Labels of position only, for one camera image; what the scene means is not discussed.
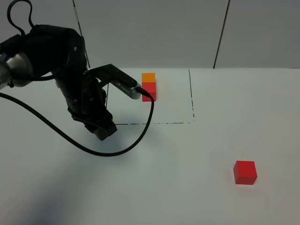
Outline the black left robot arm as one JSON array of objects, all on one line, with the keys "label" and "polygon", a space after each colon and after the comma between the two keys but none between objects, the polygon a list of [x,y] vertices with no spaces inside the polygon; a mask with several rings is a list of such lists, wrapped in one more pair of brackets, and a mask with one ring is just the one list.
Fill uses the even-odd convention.
[{"label": "black left robot arm", "polygon": [[24,87],[52,73],[72,118],[100,140],[117,128],[105,106],[106,92],[89,74],[83,38],[74,30],[37,25],[0,44],[0,87]]}]

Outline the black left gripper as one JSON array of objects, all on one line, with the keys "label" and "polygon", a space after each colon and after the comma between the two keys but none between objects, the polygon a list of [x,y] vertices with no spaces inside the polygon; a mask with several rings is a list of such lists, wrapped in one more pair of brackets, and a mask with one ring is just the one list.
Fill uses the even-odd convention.
[{"label": "black left gripper", "polygon": [[102,141],[117,131],[113,116],[105,106],[106,92],[96,78],[92,78],[82,90],[81,98],[76,100],[68,105],[73,120],[83,123],[99,140]]}]

